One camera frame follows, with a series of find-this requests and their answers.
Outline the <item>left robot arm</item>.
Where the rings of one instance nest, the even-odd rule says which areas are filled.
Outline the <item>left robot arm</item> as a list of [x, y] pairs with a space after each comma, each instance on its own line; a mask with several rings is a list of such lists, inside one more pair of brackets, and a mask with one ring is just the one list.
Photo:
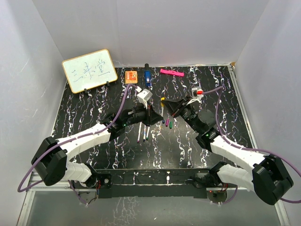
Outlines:
[[31, 164], [47, 186], [69, 180], [92, 188], [99, 181], [99, 174], [87, 163], [72, 162], [73, 157], [118, 138], [127, 126], [137, 123], [150, 126], [162, 119], [151, 105], [144, 107], [143, 104], [137, 104], [131, 109], [122, 110], [120, 115], [111, 113], [102, 122], [75, 135], [60, 139], [45, 138]]

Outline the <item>white pen yellow end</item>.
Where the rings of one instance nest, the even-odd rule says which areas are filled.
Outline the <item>white pen yellow end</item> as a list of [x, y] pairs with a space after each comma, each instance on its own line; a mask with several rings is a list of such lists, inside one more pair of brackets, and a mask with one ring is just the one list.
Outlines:
[[164, 116], [164, 104], [161, 102], [161, 116]]

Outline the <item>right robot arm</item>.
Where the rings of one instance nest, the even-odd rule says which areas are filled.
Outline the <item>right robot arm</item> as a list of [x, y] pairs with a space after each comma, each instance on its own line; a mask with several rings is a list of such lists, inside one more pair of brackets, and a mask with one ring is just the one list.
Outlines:
[[197, 183], [216, 187], [223, 184], [241, 186], [255, 192], [269, 205], [274, 205], [293, 187], [293, 180], [279, 157], [248, 151], [234, 142], [225, 141], [217, 129], [213, 112], [207, 109], [195, 110], [190, 103], [191, 99], [163, 100], [162, 103], [170, 116], [182, 117], [197, 133], [196, 140], [202, 148], [237, 164], [234, 167], [221, 161], [205, 176], [195, 175]]

